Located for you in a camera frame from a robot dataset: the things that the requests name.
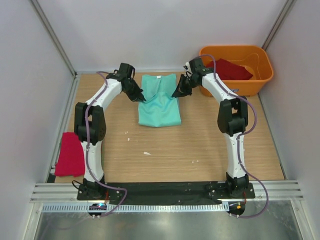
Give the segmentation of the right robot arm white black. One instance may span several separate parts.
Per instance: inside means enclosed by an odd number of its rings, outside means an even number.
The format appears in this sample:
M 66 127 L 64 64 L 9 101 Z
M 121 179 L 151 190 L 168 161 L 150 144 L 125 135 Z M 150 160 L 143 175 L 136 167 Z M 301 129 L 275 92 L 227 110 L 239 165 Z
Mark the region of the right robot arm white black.
M 193 88 L 202 86 L 219 103 L 217 126 L 225 137 L 228 157 L 225 192 L 231 198 L 240 198 L 249 187 L 244 162 L 244 133 L 248 126 L 246 99 L 233 93 L 213 68 L 205 67 L 201 58 L 187 62 L 184 68 L 185 73 L 180 76 L 172 97 L 189 96 Z

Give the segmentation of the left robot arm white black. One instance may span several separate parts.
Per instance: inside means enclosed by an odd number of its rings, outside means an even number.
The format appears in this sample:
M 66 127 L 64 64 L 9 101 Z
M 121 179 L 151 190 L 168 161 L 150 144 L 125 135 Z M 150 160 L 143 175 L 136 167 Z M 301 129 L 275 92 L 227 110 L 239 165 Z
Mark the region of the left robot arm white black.
M 107 133 L 105 110 L 113 99 L 125 93 L 132 102 L 144 102 L 143 90 L 134 80 L 136 70 L 128 63 L 121 63 L 111 73 L 99 71 L 104 83 L 86 102 L 78 102 L 74 109 L 74 133 L 84 154 L 84 177 L 78 187 L 78 200 L 101 200 L 108 187 L 102 167 L 102 143 Z

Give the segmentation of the teal t shirt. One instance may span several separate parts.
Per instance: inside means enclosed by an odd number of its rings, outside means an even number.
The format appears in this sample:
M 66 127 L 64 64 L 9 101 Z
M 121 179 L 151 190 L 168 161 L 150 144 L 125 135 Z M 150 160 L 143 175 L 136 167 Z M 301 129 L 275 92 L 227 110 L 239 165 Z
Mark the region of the teal t shirt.
M 138 104 L 139 125 L 161 128 L 182 123 L 179 101 L 172 97 L 176 83 L 175 74 L 142 76 L 141 88 L 145 101 Z

